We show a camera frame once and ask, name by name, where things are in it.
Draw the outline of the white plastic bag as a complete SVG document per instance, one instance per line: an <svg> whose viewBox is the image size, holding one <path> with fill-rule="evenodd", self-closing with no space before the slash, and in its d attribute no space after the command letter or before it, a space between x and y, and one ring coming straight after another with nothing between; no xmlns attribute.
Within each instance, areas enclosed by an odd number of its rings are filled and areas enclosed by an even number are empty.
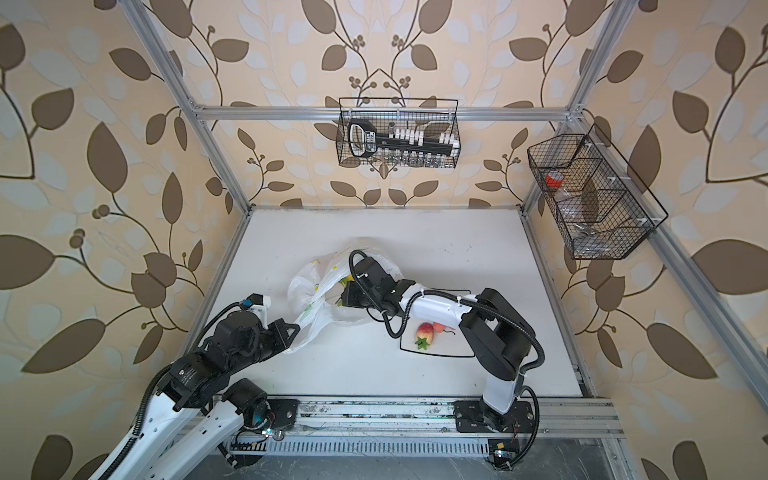
<svg viewBox="0 0 768 480"><path fill-rule="evenodd" d="M291 280L287 301L299 326L299 333L288 348L289 354L297 353L312 342L328 326L352 327L371 323L365 308L357 309L342 305L341 296L352 281L349 256L353 250L361 250L372 257L395 279L401 279L399 267L375 243L351 244L334 256L327 255L306 264Z"/></svg>

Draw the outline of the red fake strawberry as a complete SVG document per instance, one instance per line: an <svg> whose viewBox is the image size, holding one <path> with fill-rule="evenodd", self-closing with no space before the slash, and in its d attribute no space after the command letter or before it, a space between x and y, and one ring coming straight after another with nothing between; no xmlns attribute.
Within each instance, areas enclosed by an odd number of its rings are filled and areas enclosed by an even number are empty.
<svg viewBox="0 0 768 480"><path fill-rule="evenodd" d="M414 345L418 350L427 351L434 340L435 330L432 323L422 323L416 330Z"/></svg>

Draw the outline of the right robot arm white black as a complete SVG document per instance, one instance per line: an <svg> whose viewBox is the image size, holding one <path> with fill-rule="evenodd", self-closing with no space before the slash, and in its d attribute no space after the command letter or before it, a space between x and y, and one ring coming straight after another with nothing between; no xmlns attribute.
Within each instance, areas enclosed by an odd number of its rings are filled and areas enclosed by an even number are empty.
<svg viewBox="0 0 768 480"><path fill-rule="evenodd" d="M501 293L486 288L478 295L460 295L396 280L359 249L349 254L348 268L341 304L377 311L374 319L390 338L404 339L411 320L459 331L488 374L479 401L484 427L495 432L513 427L516 401L523 393L535 396L525 384L526 374L541 367L546 356L533 327Z"/></svg>

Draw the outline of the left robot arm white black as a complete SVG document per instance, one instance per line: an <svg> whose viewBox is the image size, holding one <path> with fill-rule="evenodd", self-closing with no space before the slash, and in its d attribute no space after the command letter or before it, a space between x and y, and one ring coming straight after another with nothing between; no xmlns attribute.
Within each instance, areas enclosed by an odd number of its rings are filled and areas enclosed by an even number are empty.
<svg viewBox="0 0 768 480"><path fill-rule="evenodd" d="M241 433L281 440L297 414L295 400L272 402L235 374L287 351L301 328L261 317L268 298L251 294L215 314L191 350L163 367L145 390L132 426L91 473L93 479L182 479L209 453L230 451Z"/></svg>

